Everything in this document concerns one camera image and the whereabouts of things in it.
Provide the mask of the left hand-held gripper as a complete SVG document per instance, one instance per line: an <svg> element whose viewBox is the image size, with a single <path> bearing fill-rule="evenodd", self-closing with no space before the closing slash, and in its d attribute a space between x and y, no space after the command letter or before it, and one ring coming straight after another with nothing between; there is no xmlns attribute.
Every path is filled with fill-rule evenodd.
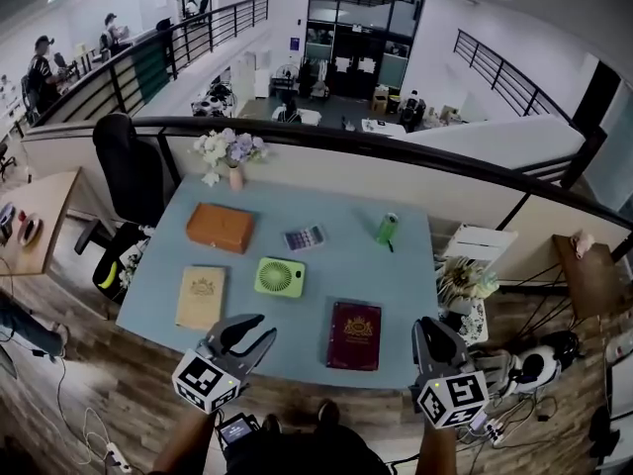
<svg viewBox="0 0 633 475"><path fill-rule="evenodd" d="M240 314L215 323L176 366L176 394L207 415L236 399L246 376L272 347L277 330L266 331L244 352L232 348L264 319L262 314Z"/></svg>

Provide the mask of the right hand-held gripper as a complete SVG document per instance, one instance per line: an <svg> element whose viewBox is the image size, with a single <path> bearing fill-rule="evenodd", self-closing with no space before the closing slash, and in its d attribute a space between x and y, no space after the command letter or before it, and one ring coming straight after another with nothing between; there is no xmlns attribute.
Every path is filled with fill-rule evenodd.
<svg viewBox="0 0 633 475"><path fill-rule="evenodd" d="M486 378L475 368L465 341L431 317L411 329L417 377L410 387L414 404L434 428L466 426L489 403Z"/></svg>

